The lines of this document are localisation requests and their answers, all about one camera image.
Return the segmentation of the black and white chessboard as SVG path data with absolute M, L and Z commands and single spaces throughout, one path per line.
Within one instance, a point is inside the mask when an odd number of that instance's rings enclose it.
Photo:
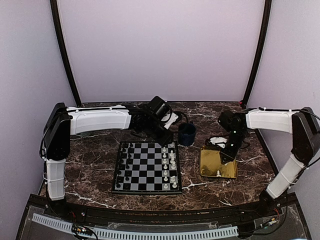
M 124 195 L 180 195 L 182 178 L 179 161 L 178 142 L 174 147 L 161 146 L 154 141 L 122 141 L 119 144 L 115 164 L 112 190 Z M 173 150 L 176 169 L 172 169 L 170 152 Z M 175 181 L 171 181 L 170 170 L 176 170 Z

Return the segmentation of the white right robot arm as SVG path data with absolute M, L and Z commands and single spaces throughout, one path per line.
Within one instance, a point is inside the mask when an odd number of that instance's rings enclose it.
M 319 117 L 310 107 L 285 110 L 259 107 L 240 112 L 224 111 L 218 122 L 229 136 L 224 148 L 220 150 L 220 162 L 225 165 L 236 158 L 249 129 L 291 134 L 290 157 L 265 190 L 275 200 L 295 184 L 307 168 L 316 163 L 314 157 L 320 150 L 318 121 Z

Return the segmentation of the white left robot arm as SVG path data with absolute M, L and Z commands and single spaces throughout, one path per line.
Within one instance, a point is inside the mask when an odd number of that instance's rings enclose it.
M 173 142 L 170 130 L 178 115 L 165 102 L 107 107 L 67 107 L 57 103 L 44 127 L 39 155 L 45 162 L 44 179 L 51 210 L 60 218 L 71 213 L 65 198 L 65 164 L 71 136 L 101 130 L 133 130 L 145 133 L 161 146 Z

